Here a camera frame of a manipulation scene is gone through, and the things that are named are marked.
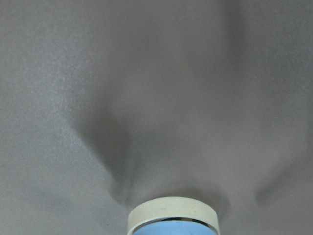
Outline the blue and cream bell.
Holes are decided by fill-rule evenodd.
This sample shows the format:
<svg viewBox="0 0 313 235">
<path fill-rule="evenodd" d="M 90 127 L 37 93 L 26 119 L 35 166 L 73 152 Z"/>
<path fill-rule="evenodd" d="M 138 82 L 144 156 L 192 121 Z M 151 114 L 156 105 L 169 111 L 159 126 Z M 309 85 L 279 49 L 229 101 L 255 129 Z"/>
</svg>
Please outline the blue and cream bell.
<svg viewBox="0 0 313 235">
<path fill-rule="evenodd" d="M 161 197 L 136 206 L 128 216 L 128 235 L 219 235 L 215 210 L 178 196 Z"/>
</svg>

